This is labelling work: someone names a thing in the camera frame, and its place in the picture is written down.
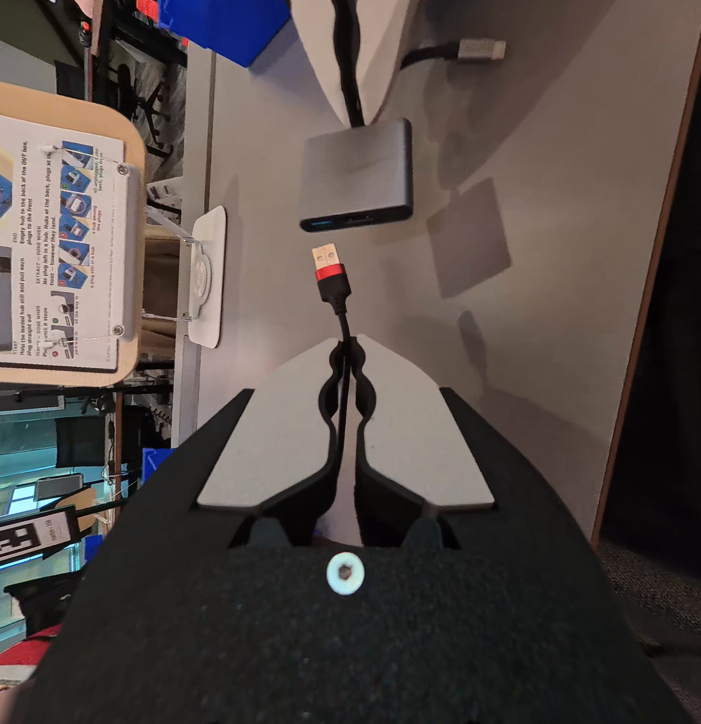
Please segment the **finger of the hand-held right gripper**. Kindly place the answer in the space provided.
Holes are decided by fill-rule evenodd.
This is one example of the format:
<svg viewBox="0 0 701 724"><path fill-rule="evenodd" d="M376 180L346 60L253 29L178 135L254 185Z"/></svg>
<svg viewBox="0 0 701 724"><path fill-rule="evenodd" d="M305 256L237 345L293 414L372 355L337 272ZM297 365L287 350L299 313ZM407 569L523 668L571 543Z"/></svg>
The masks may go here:
<svg viewBox="0 0 701 724"><path fill-rule="evenodd" d="M390 94L420 1L358 1L359 51L355 68L364 124L374 123Z"/></svg>
<svg viewBox="0 0 701 724"><path fill-rule="evenodd" d="M344 127L355 125L355 2L292 1L312 70Z"/></svg>

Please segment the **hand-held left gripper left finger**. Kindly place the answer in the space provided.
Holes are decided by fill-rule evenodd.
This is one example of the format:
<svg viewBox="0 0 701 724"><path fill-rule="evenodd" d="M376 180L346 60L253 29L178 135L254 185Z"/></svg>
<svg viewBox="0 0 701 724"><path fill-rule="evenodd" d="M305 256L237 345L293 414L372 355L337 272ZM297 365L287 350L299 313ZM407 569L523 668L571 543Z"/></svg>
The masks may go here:
<svg viewBox="0 0 701 724"><path fill-rule="evenodd" d="M275 518L311 538L331 507L343 458L343 344L327 339L251 392L197 503Z"/></svg>

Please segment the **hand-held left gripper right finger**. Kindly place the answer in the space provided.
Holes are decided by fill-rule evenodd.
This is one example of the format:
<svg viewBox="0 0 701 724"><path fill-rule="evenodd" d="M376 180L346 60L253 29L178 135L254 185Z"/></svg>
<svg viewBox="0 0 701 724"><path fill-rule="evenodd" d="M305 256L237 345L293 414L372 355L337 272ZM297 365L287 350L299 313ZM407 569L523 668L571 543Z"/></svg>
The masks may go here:
<svg viewBox="0 0 701 724"><path fill-rule="evenodd" d="M399 546L423 517L492 509L492 491L433 378L367 335L351 350L363 545Z"/></svg>

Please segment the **small grey usb hub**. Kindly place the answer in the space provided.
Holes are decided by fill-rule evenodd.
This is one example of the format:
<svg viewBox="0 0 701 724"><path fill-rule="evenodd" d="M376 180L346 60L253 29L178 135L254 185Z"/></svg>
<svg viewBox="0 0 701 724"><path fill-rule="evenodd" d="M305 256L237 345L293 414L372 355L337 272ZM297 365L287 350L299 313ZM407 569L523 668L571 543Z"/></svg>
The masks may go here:
<svg viewBox="0 0 701 724"><path fill-rule="evenodd" d="M305 141L302 231L400 222L413 212L412 126L406 118L374 117Z"/></svg>

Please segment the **blue plastic bin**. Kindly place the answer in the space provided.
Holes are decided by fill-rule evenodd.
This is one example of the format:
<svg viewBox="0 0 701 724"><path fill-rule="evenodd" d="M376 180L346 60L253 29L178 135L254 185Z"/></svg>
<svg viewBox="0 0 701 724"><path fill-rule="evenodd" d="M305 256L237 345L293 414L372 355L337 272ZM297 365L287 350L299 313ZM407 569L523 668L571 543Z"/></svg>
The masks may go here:
<svg viewBox="0 0 701 724"><path fill-rule="evenodd" d="M291 18L286 1L159 1L158 23L249 68Z"/></svg>

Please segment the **white and wooden book stand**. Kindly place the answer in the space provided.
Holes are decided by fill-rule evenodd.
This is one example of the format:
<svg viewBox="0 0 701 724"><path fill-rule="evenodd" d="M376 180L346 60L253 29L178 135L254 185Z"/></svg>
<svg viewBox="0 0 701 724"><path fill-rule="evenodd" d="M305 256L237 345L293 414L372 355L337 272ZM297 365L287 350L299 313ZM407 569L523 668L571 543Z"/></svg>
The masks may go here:
<svg viewBox="0 0 701 724"><path fill-rule="evenodd" d="M187 232L151 208L146 194L145 145L131 122L111 108L0 82L0 115L121 140L125 145L124 164L131 167L132 176L128 194L128 265L125 273L125 303L128 306L125 318L130 327L128 334L119 340L117 367L109 372L0 367L0 383L103 387L120 382L135 369L140 356L141 321L154 317L141 308L146 235L157 230L146 224L147 216L167 230L165 237L178 239L190 251L188 309L174 321L188 325L191 341L215 348L219 343L221 323L226 211L220 206L215 208L201 216L192 231Z"/></svg>

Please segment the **tan cloth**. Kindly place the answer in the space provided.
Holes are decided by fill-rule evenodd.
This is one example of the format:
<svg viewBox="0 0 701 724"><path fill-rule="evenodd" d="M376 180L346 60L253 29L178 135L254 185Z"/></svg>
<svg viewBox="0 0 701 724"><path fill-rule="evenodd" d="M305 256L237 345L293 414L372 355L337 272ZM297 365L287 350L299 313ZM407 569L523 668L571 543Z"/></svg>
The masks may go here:
<svg viewBox="0 0 701 724"><path fill-rule="evenodd" d="M174 359L179 276L180 241L176 238L147 238L142 309L154 317L141 321L142 354Z"/></svg>

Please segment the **black office chair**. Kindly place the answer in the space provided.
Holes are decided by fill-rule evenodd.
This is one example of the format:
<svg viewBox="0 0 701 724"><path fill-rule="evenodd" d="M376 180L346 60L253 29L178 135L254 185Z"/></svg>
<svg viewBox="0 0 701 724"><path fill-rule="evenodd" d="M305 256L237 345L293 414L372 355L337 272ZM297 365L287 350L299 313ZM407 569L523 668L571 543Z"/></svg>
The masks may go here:
<svg viewBox="0 0 701 724"><path fill-rule="evenodd" d="M159 130L156 127L155 120L160 119L166 122L171 120L171 116L164 113L161 108L164 101L164 92L169 88L164 81L166 73L163 74L162 80L155 86L151 95L143 97L138 94L137 82L132 80L129 67L126 64L120 64L117 69L110 70L117 77L117 111L130 122L138 120L140 115L144 116L153 142L153 145L146 145L146 150L151 156L160 158L161 164L165 164L174 151L174 145L171 144L165 150L164 142L159 138Z"/></svg>

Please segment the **small printed poster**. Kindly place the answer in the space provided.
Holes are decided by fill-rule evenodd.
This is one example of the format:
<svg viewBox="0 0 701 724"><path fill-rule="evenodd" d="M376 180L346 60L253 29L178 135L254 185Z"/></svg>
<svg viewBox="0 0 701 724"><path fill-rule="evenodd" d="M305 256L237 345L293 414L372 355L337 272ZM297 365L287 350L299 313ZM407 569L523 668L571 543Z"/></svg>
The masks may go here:
<svg viewBox="0 0 701 724"><path fill-rule="evenodd" d="M173 222L182 221L184 177L173 176L148 183L148 205Z"/></svg>

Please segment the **black and white marker tag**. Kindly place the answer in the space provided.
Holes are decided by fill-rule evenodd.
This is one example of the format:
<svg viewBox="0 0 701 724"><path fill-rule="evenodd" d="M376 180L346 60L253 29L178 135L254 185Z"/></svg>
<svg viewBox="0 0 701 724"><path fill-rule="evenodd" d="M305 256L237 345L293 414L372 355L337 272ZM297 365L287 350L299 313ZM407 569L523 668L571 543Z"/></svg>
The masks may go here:
<svg viewBox="0 0 701 724"><path fill-rule="evenodd" d="M77 521L76 508L69 505L0 522L0 567L73 545L80 540Z"/></svg>

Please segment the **black cloth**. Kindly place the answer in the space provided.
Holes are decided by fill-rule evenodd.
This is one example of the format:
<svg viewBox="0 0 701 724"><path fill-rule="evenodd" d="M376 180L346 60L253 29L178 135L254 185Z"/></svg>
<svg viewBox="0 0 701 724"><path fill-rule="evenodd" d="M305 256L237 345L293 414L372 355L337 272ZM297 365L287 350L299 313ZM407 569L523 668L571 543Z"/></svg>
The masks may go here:
<svg viewBox="0 0 701 724"><path fill-rule="evenodd" d="M16 600L26 623L26 638L63 623L82 571L57 574L5 586Z"/></svg>

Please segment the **printed instruction sheet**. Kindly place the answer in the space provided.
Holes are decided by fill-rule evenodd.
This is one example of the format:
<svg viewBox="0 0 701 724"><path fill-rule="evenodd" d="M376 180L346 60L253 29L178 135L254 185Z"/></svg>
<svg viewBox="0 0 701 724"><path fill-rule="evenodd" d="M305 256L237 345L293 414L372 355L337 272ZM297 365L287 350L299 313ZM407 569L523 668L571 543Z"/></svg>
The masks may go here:
<svg viewBox="0 0 701 724"><path fill-rule="evenodd" d="M128 334L121 140L0 115L0 367L109 372Z"/></svg>

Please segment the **red and white printed cloth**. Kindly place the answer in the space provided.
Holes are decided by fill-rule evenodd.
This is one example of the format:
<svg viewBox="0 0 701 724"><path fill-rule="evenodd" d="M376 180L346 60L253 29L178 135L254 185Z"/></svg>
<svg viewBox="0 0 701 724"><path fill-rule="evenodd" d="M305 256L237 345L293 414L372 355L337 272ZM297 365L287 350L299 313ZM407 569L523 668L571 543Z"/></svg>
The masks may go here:
<svg viewBox="0 0 701 724"><path fill-rule="evenodd" d="M42 629L0 654L0 693L32 677L62 627L59 623Z"/></svg>

